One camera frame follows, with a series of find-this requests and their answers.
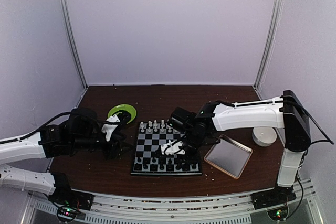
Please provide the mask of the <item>aluminium frame post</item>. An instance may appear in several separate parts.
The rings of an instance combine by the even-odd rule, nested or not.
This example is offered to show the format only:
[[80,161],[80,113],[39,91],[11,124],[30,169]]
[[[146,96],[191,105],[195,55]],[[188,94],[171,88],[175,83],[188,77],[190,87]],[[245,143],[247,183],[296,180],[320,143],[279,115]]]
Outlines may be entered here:
[[261,91],[262,83],[264,82],[264,79],[267,74],[267,70],[269,67],[270,60],[271,60],[272,51],[274,49],[276,30],[277,30],[277,27],[280,21],[282,3],[283,3],[283,0],[274,0],[274,3],[273,3],[266,42],[265,42],[261,62],[259,65],[255,83],[254,83],[254,88],[256,91]]
[[79,59],[78,49],[76,46],[74,32],[73,32],[72,25],[71,25],[67,0],[60,0],[60,5],[61,5],[62,15],[63,15],[64,23],[65,23],[66,36],[68,39],[71,55],[74,60],[75,69],[79,76],[82,87],[86,89],[88,87],[88,84],[87,84],[85,74],[83,72],[83,68],[82,68],[82,65]]

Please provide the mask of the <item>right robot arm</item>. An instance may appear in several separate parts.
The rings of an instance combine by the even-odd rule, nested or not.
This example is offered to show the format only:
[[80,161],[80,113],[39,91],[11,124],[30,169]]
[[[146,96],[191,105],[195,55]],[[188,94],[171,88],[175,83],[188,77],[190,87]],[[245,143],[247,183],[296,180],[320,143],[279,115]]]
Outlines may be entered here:
[[204,104],[197,113],[175,108],[168,125],[184,133],[182,149],[193,156],[207,137],[232,129],[268,127],[284,129],[285,147],[277,177],[277,186],[269,192],[272,203],[279,204],[289,196],[304,152],[311,145],[308,112],[291,90],[268,100]]

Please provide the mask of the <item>black king piece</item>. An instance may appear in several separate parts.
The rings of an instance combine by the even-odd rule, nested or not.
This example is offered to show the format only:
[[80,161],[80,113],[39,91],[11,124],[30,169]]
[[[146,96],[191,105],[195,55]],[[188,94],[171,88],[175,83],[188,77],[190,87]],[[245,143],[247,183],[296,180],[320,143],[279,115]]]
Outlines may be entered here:
[[174,171],[174,164],[173,164],[173,159],[172,158],[169,159],[168,164],[166,166],[166,170],[168,172]]

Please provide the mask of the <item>green plate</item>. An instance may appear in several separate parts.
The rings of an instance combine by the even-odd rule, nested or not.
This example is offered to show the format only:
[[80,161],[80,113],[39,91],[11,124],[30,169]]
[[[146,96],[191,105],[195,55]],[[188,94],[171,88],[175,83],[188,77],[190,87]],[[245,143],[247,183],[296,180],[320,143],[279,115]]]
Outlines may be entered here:
[[137,111],[135,107],[129,104],[120,104],[117,106],[114,106],[109,112],[108,112],[108,118],[111,116],[117,115],[118,117],[122,117],[125,119],[126,124],[131,123],[137,115]]

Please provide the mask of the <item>white bowl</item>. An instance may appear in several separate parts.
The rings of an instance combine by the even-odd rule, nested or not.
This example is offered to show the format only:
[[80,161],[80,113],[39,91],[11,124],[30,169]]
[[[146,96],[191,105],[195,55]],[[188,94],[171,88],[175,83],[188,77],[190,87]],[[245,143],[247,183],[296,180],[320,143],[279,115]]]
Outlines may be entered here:
[[254,142],[261,147],[269,147],[277,139],[276,131],[271,127],[255,127],[252,134]]

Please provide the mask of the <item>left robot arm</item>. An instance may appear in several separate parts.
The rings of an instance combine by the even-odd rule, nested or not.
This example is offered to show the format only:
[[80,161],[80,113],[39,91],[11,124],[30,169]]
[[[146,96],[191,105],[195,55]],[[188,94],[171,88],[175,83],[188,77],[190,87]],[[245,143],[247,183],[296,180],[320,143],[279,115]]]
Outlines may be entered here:
[[56,196],[64,205],[76,197],[67,176],[62,173],[41,173],[11,168],[9,163],[34,158],[73,156],[78,151],[101,151],[105,159],[115,159],[133,148],[121,133],[136,112],[117,109],[106,120],[99,120],[95,111],[75,108],[60,113],[38,129],[1,140],[1,185]]

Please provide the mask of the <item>right aluminium frame post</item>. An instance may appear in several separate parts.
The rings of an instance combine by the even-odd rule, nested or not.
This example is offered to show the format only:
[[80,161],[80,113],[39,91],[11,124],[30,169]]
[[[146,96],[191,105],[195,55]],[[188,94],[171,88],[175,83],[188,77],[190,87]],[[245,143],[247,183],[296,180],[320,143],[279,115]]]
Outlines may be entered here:
[[262,83],[264,82],[264,79],[267,74],[267,70],[269,67],[270,60],[271,60],[272,51],[274,49],[276,30],[277,30],[277,27],[280,21],[282,3],[283,3],[283,0],[274,0],[274,3],[273,3],[266,42],[265,42],[261,62],[259,65],[255,83],[254,83],[254,88],[256,91],[261,91]]

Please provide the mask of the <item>wooden metal tray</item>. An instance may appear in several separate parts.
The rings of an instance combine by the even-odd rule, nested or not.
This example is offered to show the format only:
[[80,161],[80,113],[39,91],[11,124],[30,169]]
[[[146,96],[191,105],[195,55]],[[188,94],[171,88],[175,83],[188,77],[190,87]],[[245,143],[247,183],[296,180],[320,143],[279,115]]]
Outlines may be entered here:
[[239,179],[252,153],[250,147],[222,134],[219,143],[214,144],[204,156],[204,161],[233,179]]

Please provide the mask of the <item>front aluminium rail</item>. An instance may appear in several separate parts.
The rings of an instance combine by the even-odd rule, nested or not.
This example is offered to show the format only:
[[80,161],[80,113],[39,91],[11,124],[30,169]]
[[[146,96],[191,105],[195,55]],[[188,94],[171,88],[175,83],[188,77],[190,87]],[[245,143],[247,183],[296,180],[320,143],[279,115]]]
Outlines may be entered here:
[[251,192],[182,198],[130,197],[95,193],[90,210],[72,223],[275,223],[270,215],[289,207],[285,223],[326,223],[311,180],[295,183],[297,198],[256,209]]

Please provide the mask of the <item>white rook piece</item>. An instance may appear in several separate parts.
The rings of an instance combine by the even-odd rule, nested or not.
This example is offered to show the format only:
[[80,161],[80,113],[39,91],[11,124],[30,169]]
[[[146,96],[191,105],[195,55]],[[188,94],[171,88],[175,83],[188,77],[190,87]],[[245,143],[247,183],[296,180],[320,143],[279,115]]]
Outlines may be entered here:
[[140,130],[141,130],[142,133],[145,132],[145,124],[144,124],[144,122],[140,123]]

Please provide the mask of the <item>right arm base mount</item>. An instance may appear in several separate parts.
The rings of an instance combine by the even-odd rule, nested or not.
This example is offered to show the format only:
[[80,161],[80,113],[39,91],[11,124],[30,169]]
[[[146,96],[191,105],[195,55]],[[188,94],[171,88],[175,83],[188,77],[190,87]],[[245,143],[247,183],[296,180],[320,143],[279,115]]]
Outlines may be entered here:
[[285,204],[296,198],[295,193],[275,191],[273,189],[251,194],[251,200],[255,210]]

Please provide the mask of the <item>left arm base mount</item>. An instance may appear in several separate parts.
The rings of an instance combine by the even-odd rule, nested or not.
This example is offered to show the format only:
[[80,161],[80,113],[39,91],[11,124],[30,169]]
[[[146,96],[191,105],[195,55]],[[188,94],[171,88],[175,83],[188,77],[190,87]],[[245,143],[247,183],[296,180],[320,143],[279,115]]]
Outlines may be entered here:
[[59,205],[65,205],[80,210],[90,210],[94,195],[80,191],[59,191],[49,195],[48,198]]

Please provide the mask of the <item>black white chess board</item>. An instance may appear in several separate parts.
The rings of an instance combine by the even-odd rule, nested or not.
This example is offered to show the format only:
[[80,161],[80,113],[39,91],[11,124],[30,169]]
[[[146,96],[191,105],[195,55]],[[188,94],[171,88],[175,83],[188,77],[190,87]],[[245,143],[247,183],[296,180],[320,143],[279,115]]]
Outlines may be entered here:
[[202,175],[199,154],[187,158],[182,150],[184,134],[164,120],[140,122],[131,175],[198,176]]

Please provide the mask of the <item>left aluminium frame post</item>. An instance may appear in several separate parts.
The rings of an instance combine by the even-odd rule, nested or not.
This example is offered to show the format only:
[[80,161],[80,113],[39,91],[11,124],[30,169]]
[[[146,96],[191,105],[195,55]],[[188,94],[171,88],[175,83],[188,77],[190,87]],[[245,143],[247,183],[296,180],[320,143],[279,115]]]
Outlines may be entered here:
[[71,55],[74,60],[75,69],[79,76],[82,87],[86,89],[88,87],[88,84],[87,84],[85,74],[83,72],[83,68],[82,68],[82,65],[79,59],[78,49],[76,46],[74,32],[73,32],[72,25],[71,25],[67,0],[60,0],[60,5],[61,5],[62,15],[63,15],[64,23],[65,23],[66,36],[68,39]]

